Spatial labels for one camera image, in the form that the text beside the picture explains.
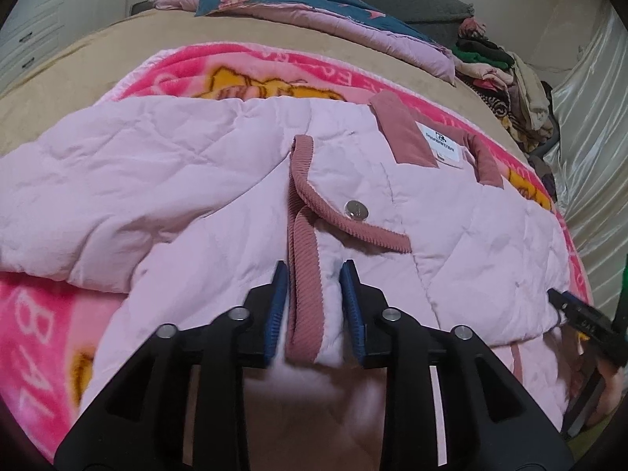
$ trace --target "blue gripper pad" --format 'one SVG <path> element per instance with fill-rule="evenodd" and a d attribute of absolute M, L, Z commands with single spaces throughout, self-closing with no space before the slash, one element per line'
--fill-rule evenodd
<path fill-rule="evenodd" d="M 356 359 L 363 365 L 366 356 L 366 334 L 362 312 L 357 304 L 356 285 L 351 279 L 349 266 L 345 263 L 340 269 L 340 289 L 342 290 L 342 311 L 349 327 L 351 346 Z"/>
<path fill-rule="evenodd" d="M 285 262 L 278 262 L 272 278 L 274 294 L 272 295 L 271 307 L 266 318 L 264 328 L 264 359 L 266 364 L 270 364 L 277 352 L 279 342 L 279 332 L 281 331 L 281 319 L 288 295 L 288 266 Z"/>

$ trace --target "green object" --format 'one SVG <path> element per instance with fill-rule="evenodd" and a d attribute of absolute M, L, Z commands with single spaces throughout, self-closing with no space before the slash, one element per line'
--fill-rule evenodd
<path fill-rule="evenodd" d="M 622 290 L 619 293 L 619 301 L 615 310 L 612 328 L 618 333 L 624 333 L 626 336 L 626 328 L 628 328 L 628 257 L 626 257 L 626 267 L 622 274 Z"/>
<path fill-rule="evenodd" d="M 607 416 L 600 423 L 591 427 L 589 430 L 581 432 L 567 443 L 575 460 L 580 460 L 589 448 L 593 446 L 593 443 L 602 434 L 611 418 L 612 415 Z"/>
<path fill-rule="evenodd" d="M 491 60 L 490 58 L 485 58 L 479 53 L 463 51 L 458 46 L 454 46 L 451 49 L 451 52 L 455 56 L 460 58 L 463 62 L 468 64 L 488 64 L 492 65 L 493 67 L 497 67 L 498 69 L 501 69 L 503 71 L 507 71 L 509 69 L 508 64 L 505 62 L 498 62 L 495 60 Z"/>

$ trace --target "clothing label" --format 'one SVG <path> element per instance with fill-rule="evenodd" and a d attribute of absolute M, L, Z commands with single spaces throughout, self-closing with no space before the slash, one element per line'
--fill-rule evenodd
<path fill-rule="evenodd" d="M 434 131 L 426 125 L 416 122 L 418 128 L 428 141 L 429 148 L 436 155 L 439 160 L 449 159 L 450 161 L 460 161 L 460 145 L 455 141 L 449 139 L 447 136 L 443 136 L 441 133 Z"/>

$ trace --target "satin curtain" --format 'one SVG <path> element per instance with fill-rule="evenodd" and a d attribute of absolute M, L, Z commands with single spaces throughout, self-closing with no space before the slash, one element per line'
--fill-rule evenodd
<path fill-rule="evenodd" d="M 545 160 L 594 303 L 610 316 L 628 253 L 628 32 L 610 4 L 552 99 L 561 139 Z"/>

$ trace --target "cartoon character print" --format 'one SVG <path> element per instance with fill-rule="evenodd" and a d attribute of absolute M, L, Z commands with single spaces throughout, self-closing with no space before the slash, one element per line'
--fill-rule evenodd
<path fill-rule="evenodd" d="M 68 389 L 74 407 L 79 408 L 80 400 L 92 379 L 95 347 L 85 347 L 75 351 L 68 370 Z"/>
<path fill-rule="evenodd" d="M 551 210 L 551 201 L 541 191 L 535 188 L 530 182 L 525 180 L 521 175 L 516 173 L 512 168 L 508 169 L 508 182 L 510 182 L 515 189 L 528 200 L 534 200 L 544 209 Z"/>
<path fill-rule="evenodd" d="M 260 81 L 240 74 L 229 67 L 219 67 L 207 78 L 206 91 L 196 97 L 201 99 L 268 99 L 287 95 L 290 97 L 331 99 L 345 101 L 339 93 L 329 89 L 309 86 L 299 81 L 284 81 L 279 78 Z"/>

